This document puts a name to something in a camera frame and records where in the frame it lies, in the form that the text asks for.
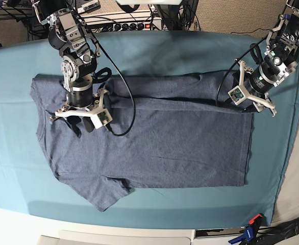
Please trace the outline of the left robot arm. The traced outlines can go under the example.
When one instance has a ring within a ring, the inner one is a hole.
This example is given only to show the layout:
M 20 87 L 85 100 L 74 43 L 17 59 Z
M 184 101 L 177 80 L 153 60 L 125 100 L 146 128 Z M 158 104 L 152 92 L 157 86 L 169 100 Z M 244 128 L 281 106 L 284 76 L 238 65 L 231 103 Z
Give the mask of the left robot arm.
M 239 72 L 234 74 L 235 85 L 228 92 L 230 102 L 236 106 L 250 101 L 246 110 L 261 112 L 268 108 L 276 115 L 276 106 L 268 92 L 286 80 L 298 65 L 299 54 L 299 1 L 287 1 L 291 14 L 281 14 L 276 26 L 267 34 L 266 50 L 262 53 L 257 44 L 251 46 L 253 69 L 239 60 Z

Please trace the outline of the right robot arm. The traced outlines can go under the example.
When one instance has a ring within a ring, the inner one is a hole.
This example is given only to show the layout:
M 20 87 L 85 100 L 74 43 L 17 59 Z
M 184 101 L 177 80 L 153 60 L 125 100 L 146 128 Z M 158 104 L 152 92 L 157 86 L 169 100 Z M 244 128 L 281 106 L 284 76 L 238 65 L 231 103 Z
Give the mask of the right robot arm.
M 48 41 L 61 58 L 66 101 L 50 121 L 66 121 L 78 137 L 78 123 L 82 122 L 87 132 L 106 126 L 112 117 L 104 104 L 108 91 L 103 84 L 112 72 L 107 67 L 96 71 L 101 55 L 97 39 L 87 32 L 86 23 L 67 1 L 31 3 L 39 23 L 49 25 Z

